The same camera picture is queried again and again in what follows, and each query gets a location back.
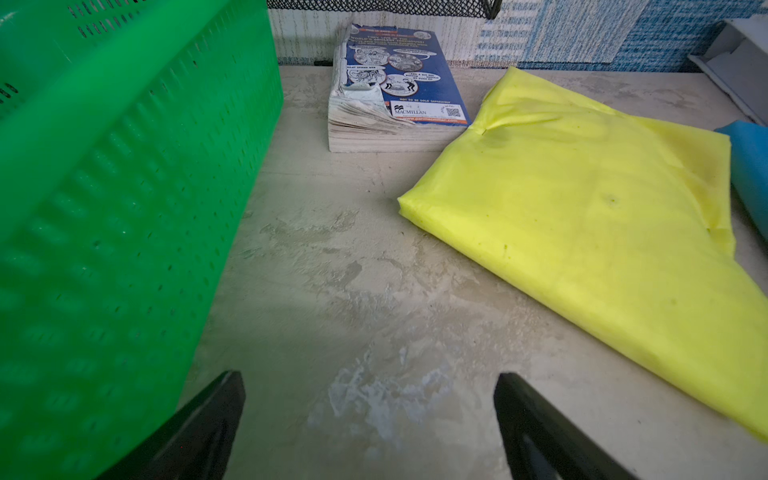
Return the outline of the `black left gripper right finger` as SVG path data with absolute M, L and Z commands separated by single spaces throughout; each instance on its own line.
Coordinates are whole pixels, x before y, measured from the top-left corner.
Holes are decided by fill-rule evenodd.
M 514 479 L 634 479 L 520 375 L 499 375 L 493 393 Z

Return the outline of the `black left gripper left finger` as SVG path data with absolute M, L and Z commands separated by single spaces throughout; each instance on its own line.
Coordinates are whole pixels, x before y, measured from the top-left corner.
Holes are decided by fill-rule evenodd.
M 221 479 L 227 470 L 246 392 L 225 371 L 101 479 Z

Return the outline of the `small yellow raincoat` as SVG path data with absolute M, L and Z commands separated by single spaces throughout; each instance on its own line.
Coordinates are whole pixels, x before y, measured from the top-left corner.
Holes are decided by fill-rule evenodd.
M 512 68 L 403 217 L 650 372 L 767 434 L 767 298 L 737 263 L 727 136 Z

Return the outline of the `green perforated plastic basket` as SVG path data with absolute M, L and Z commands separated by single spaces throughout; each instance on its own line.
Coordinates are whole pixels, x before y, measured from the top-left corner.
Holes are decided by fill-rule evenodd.
M 283 102 L 263 1 L 1 5 L 1 475 L 176 411 Z

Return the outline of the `blue raincoat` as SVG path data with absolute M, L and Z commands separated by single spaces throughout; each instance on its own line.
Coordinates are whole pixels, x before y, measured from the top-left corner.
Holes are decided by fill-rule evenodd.
M 760 235 L 767 240 L 767 128 L 735 121 L 716 129 L 731 142 L 731 183 Z

